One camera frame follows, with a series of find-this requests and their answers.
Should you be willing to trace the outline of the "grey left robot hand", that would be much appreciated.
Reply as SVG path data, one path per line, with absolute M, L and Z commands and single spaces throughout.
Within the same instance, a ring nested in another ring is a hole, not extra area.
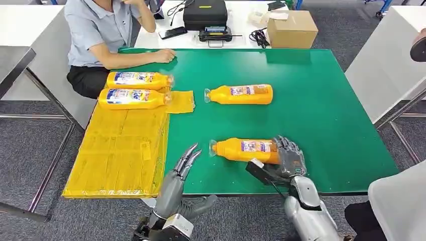
M 217 201 L 216 195 L 210 195 L 203 202 L 197 204 L 189 205 L 182 202 L 183 188 L 189 171 L 202 153 L 197 146 L 197 143 L 190 146 L 178 159 L 174 168 L 164 177 L 153 210 L 155 217 L 166 220 L 174 214 L 180 214 L 186 219 L 192 220 L 208 212 Z

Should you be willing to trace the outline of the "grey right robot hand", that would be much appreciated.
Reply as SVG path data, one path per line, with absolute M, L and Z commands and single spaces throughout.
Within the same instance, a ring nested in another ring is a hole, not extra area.
M 284 180 L 290 180 L 293 176 L 305 176 L 305 158 L 299 146 L 281 135 L 272 140 L 277 148 L 279 160 L 279 167 L 274 170 L 274 174 Z

